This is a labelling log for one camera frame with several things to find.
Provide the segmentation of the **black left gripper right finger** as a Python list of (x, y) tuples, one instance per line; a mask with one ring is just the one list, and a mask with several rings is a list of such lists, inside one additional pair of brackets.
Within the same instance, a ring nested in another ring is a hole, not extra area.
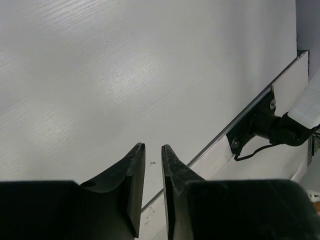
[(200, 219), (196, 196), (190, 189), (204, 179), (185, 165), (172, 147), (161, 147), (162, 178), (166, 216), (167, 238), (169, 240), (206, 240), (206, 224)]

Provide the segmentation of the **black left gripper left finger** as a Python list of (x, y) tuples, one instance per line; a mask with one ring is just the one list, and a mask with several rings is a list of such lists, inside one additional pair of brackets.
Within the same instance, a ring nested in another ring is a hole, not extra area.
[(137, 143), (120, 161), (73, 186), (68, 194), (66, 240), (133, 240), (139, 236), (146, 146)]

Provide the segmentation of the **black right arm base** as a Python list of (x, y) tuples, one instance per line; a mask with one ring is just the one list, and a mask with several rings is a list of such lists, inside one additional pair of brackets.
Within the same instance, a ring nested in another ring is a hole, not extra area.
[(244, 146), (255, 136), (269, 139), (270, 129), (278, 120), (275, 115), (275, 94), (270, 91), (262, 97), (226, 134), (234, 160), (239, 162), (253, 157), (256, 153), (271, 148), (269, 144), (255, 150), (252, 154), (241, 157)]

